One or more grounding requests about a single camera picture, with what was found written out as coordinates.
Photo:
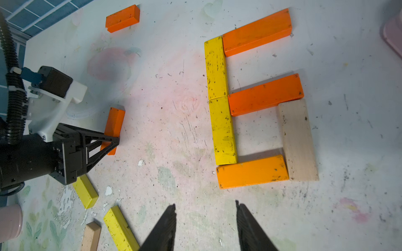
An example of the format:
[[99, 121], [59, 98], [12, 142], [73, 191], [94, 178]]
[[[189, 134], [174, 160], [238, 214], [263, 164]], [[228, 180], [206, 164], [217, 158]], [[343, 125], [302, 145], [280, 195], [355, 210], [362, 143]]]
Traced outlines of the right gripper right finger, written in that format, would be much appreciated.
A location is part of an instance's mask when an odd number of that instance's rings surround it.
[[236, 200], [236, 220], [241, 251], [278, 251], [245, 204]]

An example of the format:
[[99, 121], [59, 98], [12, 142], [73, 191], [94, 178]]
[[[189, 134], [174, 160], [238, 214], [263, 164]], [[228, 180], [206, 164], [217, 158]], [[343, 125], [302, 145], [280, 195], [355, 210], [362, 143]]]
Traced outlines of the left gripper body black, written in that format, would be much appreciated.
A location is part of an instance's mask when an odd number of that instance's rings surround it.
[[53, 150], [57, 165], [51, 176], [63, 185], [70, 185], [86, 174], [86, 148], [80, 128], [60, 123], [53, 134]]

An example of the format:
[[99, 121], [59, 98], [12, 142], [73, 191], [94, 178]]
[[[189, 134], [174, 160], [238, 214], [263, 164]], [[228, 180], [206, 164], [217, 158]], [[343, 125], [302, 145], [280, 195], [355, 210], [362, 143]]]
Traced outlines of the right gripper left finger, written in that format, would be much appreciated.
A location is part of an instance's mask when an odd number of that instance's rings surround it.
[[177, 229], [175, 204], [169, 205], [152, 229], [140, 251], [173, 251]]

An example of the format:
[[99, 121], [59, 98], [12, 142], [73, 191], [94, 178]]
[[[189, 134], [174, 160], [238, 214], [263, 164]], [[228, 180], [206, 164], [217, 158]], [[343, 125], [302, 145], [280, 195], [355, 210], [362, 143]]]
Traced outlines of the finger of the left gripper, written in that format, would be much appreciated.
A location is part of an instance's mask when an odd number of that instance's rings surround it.
[[119, 143], [107, 142], [102, 147], [102, 142], [92, 142], [86, 147], [86, 173], [88, 173], [99, 161], [105, 156], [113, 152]]
[[86, 147], [117, 147], [120, 143], [119, 137], [107, 136], [98, 131], [83, 129], [82, 137]]

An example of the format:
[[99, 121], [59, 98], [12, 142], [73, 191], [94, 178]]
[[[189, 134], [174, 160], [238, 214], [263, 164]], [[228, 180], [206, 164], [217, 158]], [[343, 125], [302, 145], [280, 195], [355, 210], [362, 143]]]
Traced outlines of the yellow block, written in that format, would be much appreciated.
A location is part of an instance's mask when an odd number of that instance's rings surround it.
[[73, 183], [73, 187], [85, 209], [92, 208], [98, 200], [98, 194], [87, 175], [82, 175]]
[[227, 96], [209, 101], [215, 161], [218, 166], [238, 162], [236, 138]]
[[216, 99], [229, 94], [226, 56], [223, 37], [219, 36], [204, 43], [208, 99]]
[[134, 237], [119, 206], [111, 207], [104, 216], [109, 233], [119, 251], [138, 251], [140, 246]]

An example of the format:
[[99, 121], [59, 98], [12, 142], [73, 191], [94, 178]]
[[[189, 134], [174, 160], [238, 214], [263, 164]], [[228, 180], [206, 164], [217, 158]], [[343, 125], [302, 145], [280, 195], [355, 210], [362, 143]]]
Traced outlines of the light orange block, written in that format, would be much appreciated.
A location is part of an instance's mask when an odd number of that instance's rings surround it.
[[216, 168], [218, 187], [230, 189], [289, 180], [282, 155]]

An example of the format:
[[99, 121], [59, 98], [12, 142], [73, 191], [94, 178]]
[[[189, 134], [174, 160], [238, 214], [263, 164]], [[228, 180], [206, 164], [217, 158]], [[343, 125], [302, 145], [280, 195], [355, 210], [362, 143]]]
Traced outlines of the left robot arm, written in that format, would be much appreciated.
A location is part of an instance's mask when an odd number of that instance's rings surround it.
[[119, 142], [118, 137], [60, 123], [52, 142], [30, 134], [23, 136], [17, 145], [2, 143], [1, 196], [14, 195], [24, 188], [26, 181], [46, 175], [70, 185], [87, 174]]

